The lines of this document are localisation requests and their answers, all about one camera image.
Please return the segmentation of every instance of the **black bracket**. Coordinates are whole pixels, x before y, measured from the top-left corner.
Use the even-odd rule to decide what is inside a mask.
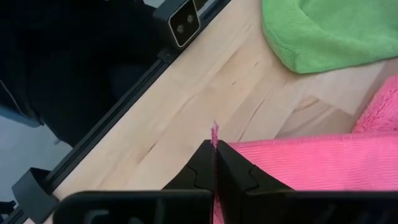
[[[205,189],[215,192],[215,150],[204,141],[182,170],[164,189]]]
[[[269,200],[257,196],[272,198],[275,192],[293,190],[260,170],[224,141],[218,143],[216,158],[218,194],[225,223],[278,223],[275,217],[283,212],[277,206],[280,198]]]
[[[19,206],[34,223],[43,223],[59,204],[59,200],[44,189],[43,181],[49,173],[48,170],[30,168],[12,186]]]

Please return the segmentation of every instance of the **black fabric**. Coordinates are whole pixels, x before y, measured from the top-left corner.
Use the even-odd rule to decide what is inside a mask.
[[[120,97],[163,47],[152,23],[154,9],[140,1],[6,1],[8,11],[1,12],[19,75],[3,67],[0,77],[13,94],[24,96],[19,103],[71,146],[115,104],[113,92]],[[2,64],[10,61],[0,54]],[[126,69],[124,75],[114,72],[118,67],[139,69],[126,76]]]
[[[0,20],[0,34],[0,105],[38,120],[27,96],[24,55],[9,21]]]
[[[15,201],[0,202],[0,216],[1,214],[9,215],[14,211]]]

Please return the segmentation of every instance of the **green towel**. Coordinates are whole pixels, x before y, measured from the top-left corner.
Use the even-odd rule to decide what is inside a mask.
[[[398,55],[398,0],[263,0],[264,33],[297,73]]]

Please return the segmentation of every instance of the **wooden table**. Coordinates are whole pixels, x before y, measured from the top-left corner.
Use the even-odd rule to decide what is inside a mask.
[[[296,75],[267,45],[261,1],[232,0],[54,195],[161,189],[210,138],[213,120],[229,142],[348,133],[397,62]]]

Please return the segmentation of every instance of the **pink microfiber cloth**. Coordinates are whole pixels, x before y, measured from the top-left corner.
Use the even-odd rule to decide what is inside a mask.
[[[398,75],[390,77],[358,119],[354,133],[398,131]]]
[[[398,190],[398,76],[388,79],[353,134],[230,143],[295,190]],[[223,223],[215,204],[214,223]]]

